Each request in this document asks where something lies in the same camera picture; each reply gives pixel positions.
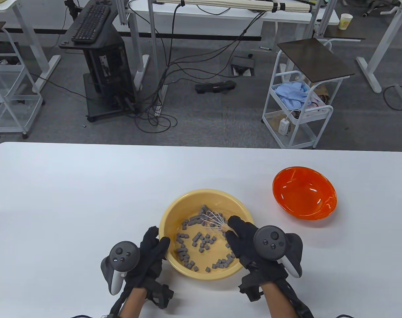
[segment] paper cup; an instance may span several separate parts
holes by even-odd
[[[341,14],[341,19],[339,21],[338,29],[346,30],[348,25],[350,24],[352,18],[353,18],[353,16],[350,15],[349,13]]]

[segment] bundled cable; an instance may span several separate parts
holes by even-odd
[[[182,0],[157,0],[160,3],[175,3],[180,4]],[[238,8],[258,11],[287,11],[287,12],[311,12],[312,6],[306,3],[279,3],[272,1],[252,1],[252,0],[185,0],[185,4],[196,6],[215,6],[224,8]]]

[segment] gray carpet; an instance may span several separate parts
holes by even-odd
[[[402,151],[402,112],[389,109],[382,94],[372,92],[354,60],[356,56],[363,56],[367,60],[372,56],[392,17],[373,14],[362,18],[363,9],[358,8],[338,7],[337,11],[351,12],[356,19],[361,19],[367,39],[361,43],[334,46],[334,53],[352,66],[357,74],[343,82],[333,103],[334,113],[317,148]],[[285,25],[280,41],[291,40],[294,28],[294,25]],[[252,53],[256,59],[256,75],[250,79],[235,79],[235,90],[227,94],[196,94],[195,84],[192,82],[181,80],[169,85],[163,113],[177,118],[178,125],[167,132],[143,133],[136,128],[133,119],[125,116],[88,123],[84,98],[48,83],[42,90],[46,105],[35,120],[27,142],[278,147],[260,122],[276,51],[263,51],[259,46],[272,45],[272,30],[274,24],[264,23],[261,42],[242,42],[239,45],[235,55],[247,56]],[[130,50],[129,38],[125,41]],[[143,52],[149,53],[150,39],[142,41]],[[168,50],[169,40],[165,42]],[[206,52],[227,43],[229,42],[175,40],[173,57]],[[31,51],[25,47],[22,49],[30,71],[39,73]],[[83,55],[65,53],[57,47],[46,48],[46,52],[49,56],[62,55],[61,62],[50,79],[58,85],[84,94],[82,75],[88,70]],[[226,52],[216,59],[192,66],[218,71],[226,65],[229,54],[230,52]],[[160,57],[163,62],[161,47]],[[192,74],[207,77],[202,72]],[[383,87],[394,83],[402,85],[402,27],[375,74]],[[181,77],[182,73],[175,73],[168,81]],[[149,68],[143,81],[142,97],[154,90],[152,83],[152,68]],[[401,107],[401,102],[394,94],[388,95],[392,103]],[[155,131],[146,123],[140,125],[144,129]],[[318,129],[318,125],[313,125],[313,130]],[[20,134],[2,134],[0,142],[4,141],[23,140]]]

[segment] white table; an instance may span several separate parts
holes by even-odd
[[[282,2],[293,2],[293,0],[286,0]],[[172,3],[164,3],[164,4],[154,4],[154,16],[169,16],[172,18],[174,10],[176,8],[175,4]],[[220,8],[220,7],[211,7],[211,6],[200,6],[202,9],[212,12],[212,13],[220,13],[225,10],[225,8]],[[149,19],[148,17],[148,1],[147,0],[136,0],[131,3],[131,8],[142,15],[143,17]],[[323,13],[325,9],[322,8],[319,11],[319,14],[317,16],[318,19],[322,18]],[[177,10],[176,12],[176,25],[179,24],[180,26],[184,25],[186,23],[186,30],[185,33],[194,33],[194,34],[210,34],[214,33],[215,35],[231,35],[230,32],[230,27],[235,25],[238,20],[243,20],[246,21],[242,25],[238,24],[238,27],[235,27],[234,29],[234,34],[233,35],[240,35],[242,33],[243,29],[248,25],[249,21],[251,21],[257,13],[251,12],[249,10],[245,9],[236,9],[236,8],[231,8],[228,12],[222,14],[222,15],[210,15],[208,13],[205,13],[198,9],[194,5],[185,5],[184,7],[181,7]],[[219,24],[213,23],[211,24],[211,27],[214,29],[210,30],[209,25],[205,24],[202,26],[202,30],[199,30],[199,26],[197,26],[195,30],[193,29],[193,23],[190,23],[189,19],[194,19],[194,18],[204,18],[204,19],[220,19],[222,22]],[[286,22],[286,23],[298,23],[301,24],[297,29],[298,34],[301,34],[304,32],[304,27],[310,23],[311,20],[311,13],[298,13],[298,12],[285,12],[285,11],[277,11],[277,12],[267,12],[265,15],[263,15],[260,19],[259,22],[256,24],[260,26],[261,28],[261,23],[262,21],[273,21],[273,22]],[[335,11],[333,11],[332,16],[329,20],[329,24],[332,26],[335,26],[339,24],[339,18],[336,14]],[[161,24],[155,24],[157,27],[158,31],[161,33],[171,33],[171,23],[161,23]]]
[[[14,12],[24,35],[26,36],[31,50],[33,51],[34,57],[36,58],[37,64],[39,64],[42,73],[40,77],[36,80],[36,86],[39,91],[43,88],[46,83],[46,80],[49,79],[58,62],[61,59],[61,55],[54,55],[48,62],[48,59],[45,56],[45,53],[42,50],[42,46],[40,45],[39,39],[36,36],[36,33],[31,26],[31,23],[26,20],[25,16],[22,12],[22,3],[21,0],[7,0],[5,2],[0,3],[0,13],[6,12],[9,9],[12,9]]]
[[[394,18],[392,19],[390,25],[388,26],[388,29],[386,30],[384,36],[382,37],[382,40],[380,41],[378,47],[376,48],[375,53],[373,53],[369,63],[367,63],[366,60],[361,56],[357,56],[356,58],[357,63],[359,64],[361,70],[363,71],[364,76],[366,77],[367,81],[372,87],[372,90],[375,93],[380,93],[382,91],[382,87],[379,84],[378,80],[376,79],[374,72],[402,25],[402,0],[400,0],[400,2],[401,2],[400,8],[397,10],[397,13],[395,13]]]
[[[334,185],[338,206],[303,222],[273,198],[274,176],[303,165]],[[179,195],[226,191],[257,225],[275,224],[304,242],[300,279],[289,278],[315,317],[402,317],[402,153],[329,150],[0,144],[0,317],[100,317],[116,297],[99,268],[121,240],[140,242]],[[141,317],[269,317],[237,285],[245,270],[195,281],[164,262],[169,307]],[[208,306],[201,301],[208,294]]]

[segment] black glove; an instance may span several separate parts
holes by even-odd
[[[157,295],[159,293],[165,295],[165,298],[168,298],[168,300],[172,298],[173,291],[169,290],[167,285],[155,282],[161,274],[162,262],[170,245],[169,238],[164,237],[158,240],[157,236],[158,227],[150,227],[145,233],[139,247],[139,263],[125,276],[126,284],[124,290],[111,308],[111,314],[118,315],[121,305],[128,298],[133,288],[145,288],[147,290],[146,298],[152,300],[154,303],[154,298],[159,298]]]
[[[263,282],[275,282],[285,280],[288,277],[284,266],[276,261],[263,259],[254,248],[254,235],[258,228],[249,222],[241,220],[239,216],[231,216],[228,226],[233,231],[226,232],[226,239],[240,263],[251,273],[258,270],[263,277]]]

